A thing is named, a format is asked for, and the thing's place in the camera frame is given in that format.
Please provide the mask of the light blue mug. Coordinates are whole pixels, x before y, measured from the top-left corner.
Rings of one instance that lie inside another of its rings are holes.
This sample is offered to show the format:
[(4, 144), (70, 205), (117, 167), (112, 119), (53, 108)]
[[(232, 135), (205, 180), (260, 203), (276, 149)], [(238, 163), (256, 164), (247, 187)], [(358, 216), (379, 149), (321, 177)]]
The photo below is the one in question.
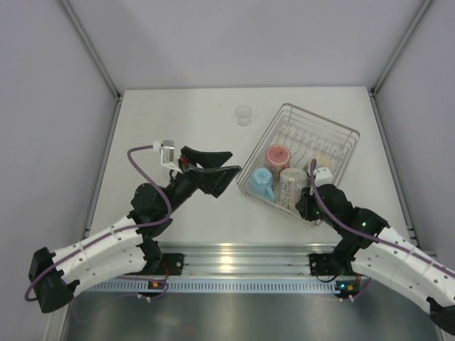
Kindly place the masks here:
[(270, 202), (276, 201), (273, 190), (273, 175), (267, 168), (256, 168), (250, 176), (250, 190)]

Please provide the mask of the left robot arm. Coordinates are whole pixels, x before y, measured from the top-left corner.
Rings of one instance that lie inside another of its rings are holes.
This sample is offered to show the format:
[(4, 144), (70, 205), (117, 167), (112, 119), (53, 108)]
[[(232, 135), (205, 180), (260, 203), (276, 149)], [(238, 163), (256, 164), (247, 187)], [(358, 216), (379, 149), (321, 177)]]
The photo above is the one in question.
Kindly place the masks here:
[[(167, 186), (157, 185), (134, 160), (137, 151), (159, 153), (161, 166), (169, 169)], [(31, 282), (25, 301), (36, 302), (42, 313), (66, 306), (87, 289), (125, 275), (153, 275), (162, 265), (163, 253), (156, 237), (173, 222), (172, 215), (196, 191), (220, 197), (242, 170), (229, 166), (229, 151), (204, 152), (184, 146), (174, 158), (172, 141), (131, 148), (127, 159), (145, 179), (134, 192), (132, 211), (101, 232), (51, 251), (43, 247), (32, 257)]]

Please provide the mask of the orange interior white mug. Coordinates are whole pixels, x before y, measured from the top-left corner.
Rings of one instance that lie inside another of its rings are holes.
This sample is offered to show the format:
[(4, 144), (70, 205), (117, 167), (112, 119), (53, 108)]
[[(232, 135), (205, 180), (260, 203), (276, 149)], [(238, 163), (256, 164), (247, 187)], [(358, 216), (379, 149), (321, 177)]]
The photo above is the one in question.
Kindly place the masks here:
[(284, 209), (297, 213), (296, 204), (301, 199), (301, 191), (306, 187), (308, 176), (300, 168), (285, 168), (279, 174), (278, 204)]

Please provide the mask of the cream coral pattern mug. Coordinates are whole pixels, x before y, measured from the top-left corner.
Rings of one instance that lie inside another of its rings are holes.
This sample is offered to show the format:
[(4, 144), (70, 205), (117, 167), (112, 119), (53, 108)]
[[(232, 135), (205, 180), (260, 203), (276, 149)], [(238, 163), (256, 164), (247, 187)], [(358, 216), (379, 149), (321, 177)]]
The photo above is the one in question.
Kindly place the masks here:
[(328, 156), (325, 156), (323, 154), (318, 154), (318, 153), (315, 153), (306, 162), (306, 164), (304, 166), (304, 170), (306, 172), (310, 171), (310, 165), (311, 165), (312, 160), (316, 160), (316, 169), (325, 167), (325, 168), (328, 168), (332, 174), (334, 174), (336, 172), (335, 162), (332, 161)]

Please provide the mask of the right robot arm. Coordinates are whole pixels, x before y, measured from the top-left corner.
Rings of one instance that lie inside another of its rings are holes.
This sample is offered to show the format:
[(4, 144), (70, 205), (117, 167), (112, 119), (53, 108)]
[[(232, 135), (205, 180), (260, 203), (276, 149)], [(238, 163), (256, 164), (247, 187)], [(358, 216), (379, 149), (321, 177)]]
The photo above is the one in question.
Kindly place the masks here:
[(453, 270), (378, 214), (353, 206), (334, 185), (305, 187), (296, 209), (303, 220), (321, 220), (341, 236), (331, 253), (321, 259), (311, 256), (312, 276), (367, 276), (408, 298), (440, 329), (454, 334)]

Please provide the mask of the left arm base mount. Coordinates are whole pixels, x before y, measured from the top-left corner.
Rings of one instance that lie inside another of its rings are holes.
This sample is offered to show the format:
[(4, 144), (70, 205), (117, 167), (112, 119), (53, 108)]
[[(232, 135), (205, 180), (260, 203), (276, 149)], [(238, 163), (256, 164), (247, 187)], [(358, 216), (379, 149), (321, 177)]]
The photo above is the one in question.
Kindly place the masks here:
[(146, 264), (138, 273), (142, 276), (180, 276), (183, 270), (184, 255), (182, 253), (163, 253), (159, 243), (146, 239), (139, 248), (144, 253)]

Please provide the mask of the pink patterned mug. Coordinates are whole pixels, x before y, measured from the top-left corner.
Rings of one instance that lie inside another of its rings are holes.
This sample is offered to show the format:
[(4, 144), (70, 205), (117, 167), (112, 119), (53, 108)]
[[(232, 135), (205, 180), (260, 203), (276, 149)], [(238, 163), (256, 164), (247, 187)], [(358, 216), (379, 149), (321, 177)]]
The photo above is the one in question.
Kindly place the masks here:
[(289, 167), (290, 160), (290, 150), (282, 144), (271, 145), (265, 151), (264, 164), (272, 171), (281, 171)]

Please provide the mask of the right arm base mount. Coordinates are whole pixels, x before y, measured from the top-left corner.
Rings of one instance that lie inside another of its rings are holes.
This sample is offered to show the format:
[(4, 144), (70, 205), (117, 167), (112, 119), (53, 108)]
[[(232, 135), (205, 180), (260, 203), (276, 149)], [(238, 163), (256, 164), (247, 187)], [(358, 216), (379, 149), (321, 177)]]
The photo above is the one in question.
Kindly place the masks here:
[(339, 275), (331, 254), (309, 254), (309, 266), (311, 275), (315, 277)]

